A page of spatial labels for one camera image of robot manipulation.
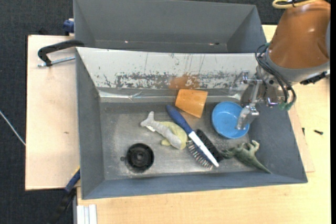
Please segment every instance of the black round object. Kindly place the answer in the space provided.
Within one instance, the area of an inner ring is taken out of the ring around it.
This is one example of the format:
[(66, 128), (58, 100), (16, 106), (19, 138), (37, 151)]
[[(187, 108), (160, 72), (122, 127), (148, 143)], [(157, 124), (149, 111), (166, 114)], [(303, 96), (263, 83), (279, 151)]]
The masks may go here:
[(154, 153), (147, 145), (138, 143), (128, 149), (126, 159), (132, 171), (142, 173), (152, 166)]

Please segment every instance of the gray plastic tub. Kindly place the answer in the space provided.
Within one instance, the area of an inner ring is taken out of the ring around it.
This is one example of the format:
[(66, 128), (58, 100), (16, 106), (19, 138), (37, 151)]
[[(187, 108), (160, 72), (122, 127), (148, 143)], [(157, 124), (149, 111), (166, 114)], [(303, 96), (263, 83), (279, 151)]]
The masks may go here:
[[(259, 105), (260, 117), (237, 140), (219, 136), (211, 125), (217, 103), (244, 99), (246, 88), (235, 78), (255, 72), (251, 52), (265, 42), (255, 6), (74, 0), (74, 8), (76, 39), (90, 47), (76, 50), (83, 199), (307, 182), (287, 112)], [(179, 89), (171, 81), (184, 76), (208, 91), (201, 119), (182, 112), (190, 126), (220, 150), (258, 141), (257, 157), (272, 174), (235, 158), (207, 170), (187, 149), (164, 147), (160, 134), (140, 127), (150, 111), (158, 121), (172, 121), (165, 105), (174, 104)], [(135, 143), (154, 151), (144, 173), (132, 172), (124, 160)]]

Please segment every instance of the scrub brush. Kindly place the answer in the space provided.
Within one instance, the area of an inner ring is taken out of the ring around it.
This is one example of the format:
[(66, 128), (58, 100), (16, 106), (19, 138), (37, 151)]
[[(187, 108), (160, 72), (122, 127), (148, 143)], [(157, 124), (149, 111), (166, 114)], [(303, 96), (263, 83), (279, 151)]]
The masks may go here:
[[(218, 151), (218, 149), (205, 135), (205, 133), (203, 133), (202, 130), (198, 129), (196, 131), (196, 134), (199, 137), (199, 139), (201, 139), (201, 141), (204, 143), (204, 145), (208, 148), (211, 154), (215, 157), (218, 163), (224, 159), (222, 154)], [(199, 164), (208, 169), (212, 169), (214, 167), (212, 162), (206, 157), (206, 155), (203, 154), (203, 152), (193, 143), (192, 140), (187, 141), (187, 148)]]
[(191, 129), (189, 124), (186, 122), (186, 120), (183, 118), (183, 116), (176, 108), (174, 108), (171, 105), (167, 105), (166, 109), (168, 111), (169, 116), (173, 119), (173, 121), (177, 125), (179, 125), (191, 138), (191, 140), (187, 141), (187, 148), (192, 153), (196, 161), (206, 168), (212, 168), (214, 165), (218, 167), (219, 166), (218, 161), (206, 146), (210, 145), (212, 150), (213, 148), (215, 148), (214, 145), (211, 143), (211, 141), (208, 139), (208, 137), (201, 130), (198, 131), (198, 133), (201, 135), (201, 137), (199, 137), (193, 131), (193, 129)]

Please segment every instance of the white wire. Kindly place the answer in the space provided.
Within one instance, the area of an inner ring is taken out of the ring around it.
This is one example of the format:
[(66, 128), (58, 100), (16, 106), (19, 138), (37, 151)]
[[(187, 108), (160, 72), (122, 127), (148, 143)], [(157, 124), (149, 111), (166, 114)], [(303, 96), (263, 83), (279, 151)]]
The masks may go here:
[(0, 110), (0, 114), (1, 116), (5, 119), (5, 121), (8, 123), (9, 127), (13, 130), (13, 132), (16, 134), (17, 138), (20, 139), (21, 143), (24, 144), (26, 146), (25, 141), (21, 138), (21, 136), (17, 133), (17, 131), (14, 129), (14, 127), (11, 125), (11, 123), (9, 122), (9, 120), (5, 117), (5, 115), (1, 112)]

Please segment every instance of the green toy dinosaur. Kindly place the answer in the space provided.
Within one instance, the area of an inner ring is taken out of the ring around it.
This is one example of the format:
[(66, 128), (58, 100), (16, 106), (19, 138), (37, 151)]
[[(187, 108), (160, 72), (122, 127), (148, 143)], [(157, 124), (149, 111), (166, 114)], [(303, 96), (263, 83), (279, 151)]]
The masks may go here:
[(229, 150), (224, 150), (222, 154), (223, 157), (226, 159), (230, 159), (235, 156), (242, 163), (257, 167), (271, 174), (271, 172), (264, 165), (262, 165), (255, 156), (255, 153), (258, 149), (259, 143), (252, 140), (251, 143), (242, 143), (237, 147), (230, 148)]

